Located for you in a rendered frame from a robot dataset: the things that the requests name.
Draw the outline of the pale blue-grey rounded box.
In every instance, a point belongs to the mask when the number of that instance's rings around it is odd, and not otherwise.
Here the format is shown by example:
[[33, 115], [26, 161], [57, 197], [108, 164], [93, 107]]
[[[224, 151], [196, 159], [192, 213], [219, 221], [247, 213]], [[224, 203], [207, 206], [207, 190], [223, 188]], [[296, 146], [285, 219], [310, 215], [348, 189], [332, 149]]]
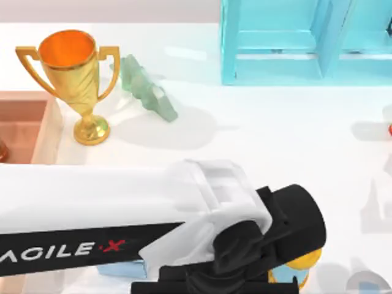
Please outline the pale blue-grey rounded box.
[[106, 276], [129, 277], [131, 279], [147, 278], [143, 260], [97, 265], [97, 270], [100, 274]]

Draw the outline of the light blue rack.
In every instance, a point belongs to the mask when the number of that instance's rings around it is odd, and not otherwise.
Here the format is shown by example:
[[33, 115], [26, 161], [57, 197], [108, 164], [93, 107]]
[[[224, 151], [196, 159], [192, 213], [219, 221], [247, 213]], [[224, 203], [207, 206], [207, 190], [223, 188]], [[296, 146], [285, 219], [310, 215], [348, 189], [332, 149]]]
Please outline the light blue rack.
[[220, 77], [392, 86], [392, 0], [220, 0]]

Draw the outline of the shallow salmon box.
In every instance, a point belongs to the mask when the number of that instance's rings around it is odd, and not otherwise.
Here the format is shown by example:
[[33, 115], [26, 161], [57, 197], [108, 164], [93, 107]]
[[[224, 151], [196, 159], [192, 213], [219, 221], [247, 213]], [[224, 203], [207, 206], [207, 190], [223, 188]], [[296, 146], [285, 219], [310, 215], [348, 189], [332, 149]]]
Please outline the shallow salmon box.
[[43, 91], [0, 91], [0, 163], [55, 164], [63, 130], [60, 107]]

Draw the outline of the yellow and light blue object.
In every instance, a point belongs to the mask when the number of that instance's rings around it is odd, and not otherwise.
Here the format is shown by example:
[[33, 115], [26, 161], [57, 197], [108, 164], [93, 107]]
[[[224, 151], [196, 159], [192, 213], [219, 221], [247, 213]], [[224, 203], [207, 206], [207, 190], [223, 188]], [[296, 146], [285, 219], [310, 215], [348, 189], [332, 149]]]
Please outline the yellow and light blue object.
[[309, 270], [318, 262], [322, 248], [298, 257], [291, 262], [268, 271], [269, 283], [291, 283], [295, 277], [301, 290], [309, 277]]

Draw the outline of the gold trophy cup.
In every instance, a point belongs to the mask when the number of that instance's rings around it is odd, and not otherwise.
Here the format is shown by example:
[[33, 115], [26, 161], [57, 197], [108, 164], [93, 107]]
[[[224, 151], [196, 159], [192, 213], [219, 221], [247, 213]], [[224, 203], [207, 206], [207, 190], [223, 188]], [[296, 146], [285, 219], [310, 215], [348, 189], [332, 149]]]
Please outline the gold trophy cup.
[[[117, 46], [97, 47], [87, 32], [69, 29], [46, 37], [39, 47], [16, 47], [16, 55], [30, 76], [52, 96], [61, 99], [81, 118], [73, 128], [74, 139], [94, 146], [110, 134], [107, 120], [94, 115], [96, 104], [113, 90], [120, 72]], [[99, 61], [113, 57], [113, 75], [108, 88], [99, 93]]]

